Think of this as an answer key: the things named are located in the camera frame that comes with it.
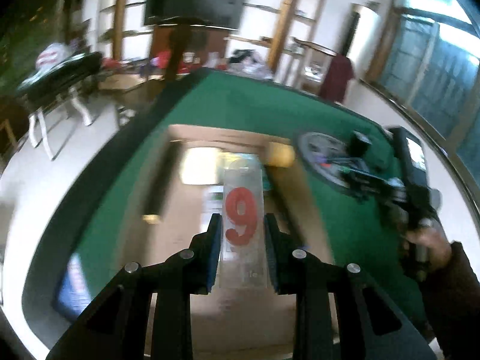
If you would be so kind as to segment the person right hand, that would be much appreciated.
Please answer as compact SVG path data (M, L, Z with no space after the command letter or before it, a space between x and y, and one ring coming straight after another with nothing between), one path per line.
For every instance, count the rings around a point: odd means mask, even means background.
M404 237L416 247L426 249L431 270L445 267L452 257L452 246L437 219L423 219L417 230L406 231Z

